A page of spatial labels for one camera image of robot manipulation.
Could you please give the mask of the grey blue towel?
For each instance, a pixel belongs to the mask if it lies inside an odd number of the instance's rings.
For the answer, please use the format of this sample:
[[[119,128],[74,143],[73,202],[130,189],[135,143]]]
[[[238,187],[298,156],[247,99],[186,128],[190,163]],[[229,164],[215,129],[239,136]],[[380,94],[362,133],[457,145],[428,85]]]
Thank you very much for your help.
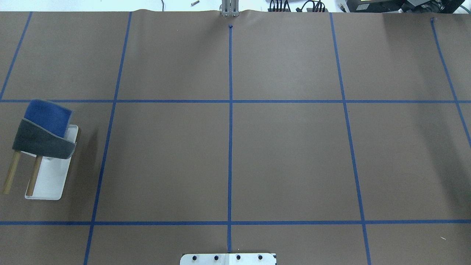
[[[43,157],[69,159],[76,143],[65,134],[73,110],[42,99],[30,101],[20,121],[12,149]]]

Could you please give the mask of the white towel rack base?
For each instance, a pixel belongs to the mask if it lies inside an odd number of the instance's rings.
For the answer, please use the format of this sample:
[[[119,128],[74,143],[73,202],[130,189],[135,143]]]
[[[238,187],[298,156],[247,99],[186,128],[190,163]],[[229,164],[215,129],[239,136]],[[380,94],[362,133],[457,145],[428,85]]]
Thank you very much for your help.
[[[43,157],[33,194],[25,194],[25,199],[59,200],[63,194],[71,160],[71,157]]]

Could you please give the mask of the white bolted mounting plate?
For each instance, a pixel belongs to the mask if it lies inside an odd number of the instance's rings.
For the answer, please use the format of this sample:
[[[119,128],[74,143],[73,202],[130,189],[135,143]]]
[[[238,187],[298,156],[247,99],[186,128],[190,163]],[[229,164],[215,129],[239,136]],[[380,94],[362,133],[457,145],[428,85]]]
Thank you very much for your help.
[[[277,265],[277,258],[272,253],[185,254],[180,265]]]

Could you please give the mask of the aluminium frame post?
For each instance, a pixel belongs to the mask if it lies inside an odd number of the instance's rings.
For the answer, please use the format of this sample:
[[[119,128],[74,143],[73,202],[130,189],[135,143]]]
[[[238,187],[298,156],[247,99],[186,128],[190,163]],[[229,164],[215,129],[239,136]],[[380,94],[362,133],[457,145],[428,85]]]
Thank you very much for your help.
[[[220,11],[223,17],[238,17],[239,0],[222,0]]]

